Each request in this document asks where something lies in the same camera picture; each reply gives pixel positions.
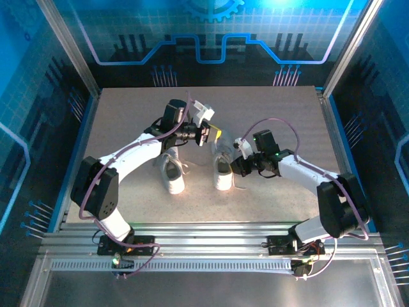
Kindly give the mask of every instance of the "metal frame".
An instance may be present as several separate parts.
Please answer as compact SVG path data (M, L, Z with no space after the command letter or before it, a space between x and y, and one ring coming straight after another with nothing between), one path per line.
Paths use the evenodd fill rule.
M351 171L351 166L328 98L382 2L383 0L372 0L368 5L349 46L328 78L323 95L318 95L341 171ZM52 0L37 0L37 3L88 90L92 96L98 97L99 88L54 3ZM115 271L111 269L110 257L96 254L97 246L91 241L96 231L94 224L57 225L56 232L46 233L42 240L21 306L41 304L52 271ZM267 235L286 235L288 228L293 225L294 223L160 223L132 226L137 230L136 233L154 235L162 245L160 253L147 271L258 271L289 274L291 258L269 256L268 251L260 244L266 240ZM326 247L331 251L331 242L327 242ZM146 259L147 257L134 257L135 268ZM404 306L378 234L371 235L370 241L366 242L352 238L340 240L335 260L367 260L373 269L383 305Z
M133 224L136 233L154 235L162 245L147 271L271 272L289 274L291 259L269 256L261 247L267 235L285 235L294 223L159 223ZM21 306L38 306L50 271L115 271L112 257L98 256L91 238L92 223L63 224L58 233L43 239ZM326 242L332 252L332 242ZM138 267L148 257L133 257ZM384 306L404 306L378 234L370 241L339 241L335 260L367 260Z
M359 47L366 31L370 27L372 21L374 20L383 0L372 0L367 6L365 12L362 14L362 18L355 33L353 34L349 45L345 48L341 58L338 60L337 64L330 73L330 77L327 79L324 85L323 96L328 98L331 96L332 91L340 80L342 74L346 70L346 67L350 63L352 56Z
M63 46L65 52L70 58L82 81L84 81L84 84L86 85L88 91L95 99L98 99L100 96L100 88L96 83L94 77L92 76L92 73L89 70L84 57L82 56L81 51L75 43L70 30L68 30L64 19L58 12L54 1L37 0L37 4L43 12L47 21L49 22L52 30L56 34L59 42Z

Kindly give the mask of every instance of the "work surface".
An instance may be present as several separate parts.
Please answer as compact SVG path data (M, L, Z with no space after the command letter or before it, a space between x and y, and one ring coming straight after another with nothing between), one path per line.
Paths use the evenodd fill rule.
M101 157L136 139L163 115L172 98L192 98L210 104L211 123L227 129L234 138L243 136L256 121L285 118L300 134L299 155L321 168L338 172L336 158L314 87L207 87L207 88L106 88L96 111L85 156ZM280 149L294 149L290 128L266 122L252 132L270 129ZM251 136L247 138L253 145ZM118 208L129 222L196 221L302 221L318 215L311 192L283 178L264 179L256 172L235 176L237 187L221 192L213 187L210 145L195 142L180 148L182 162L189 165L185 190L170 195L162 185L158 166L148 161L129 174L120 185ZM78 222L78 206L72 203L68 222Z

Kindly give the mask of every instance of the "gear logo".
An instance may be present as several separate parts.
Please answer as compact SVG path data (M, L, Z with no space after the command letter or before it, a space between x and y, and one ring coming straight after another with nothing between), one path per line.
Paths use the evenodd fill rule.
M199 18L201 22L222 21L223 17L230 18L232 13L237 13L238 6L243 5L243 0L181 0L185 12L192 18Z

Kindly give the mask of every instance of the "shoelace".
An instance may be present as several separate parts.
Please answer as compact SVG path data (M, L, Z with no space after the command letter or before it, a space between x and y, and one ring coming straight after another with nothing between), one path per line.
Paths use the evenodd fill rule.
M169 153L167 153L167 152L164 153L164 157L167 157L171 162L173 162L173 163L175 163L177 166L179 166L180 169L181 169L181 172L182 172L184 175L189 174L189 172L190 172L190 170L189 170L189 165L180 162L179 159L177 159L176 157L172 156L171 154L169 154ZM183 167L184 167L184 166L187 168L187 172L185 172L185 171L183 170Z

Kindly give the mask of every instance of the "white robotic arm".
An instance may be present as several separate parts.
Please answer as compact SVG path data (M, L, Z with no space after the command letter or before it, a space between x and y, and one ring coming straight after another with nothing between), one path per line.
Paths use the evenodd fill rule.
M108 167L105 166L96 185L93 186L84 210L99 221L110 238L128 244L134 243L134 231L117 208L118 186L129 173L174 146L177 140L186 142L193 139L202 146L203 143L214 141L220 135L216 127L204 121L209 120L214 111L210 106L204 106L197 101L194 106L199 111L193 116L192 121L181 123L186 105L181 100L172 99L166 106L163 117L148 127L131 144L99 159L87 157L82 161L71 192L71 199L79 206L98 172L109 164Z
M299 156L295 157L291 150L280 150L269 130L253 134L253 139L258 153L253 153L246 140L236 140L235 147L243 153L231 164L236 174L245 177L252 170L257 170L265 178L287 178L318 197L320 215L299 223L292 229L299 246L326 237L340 238L357 229L361 223L358 222L354 209L363 223L369 221L366 199L354 175L326 171ZM266 177L261 174L264 171L270 171L273 175ZM346 196L345 193L350 196L350 201L342 198Z

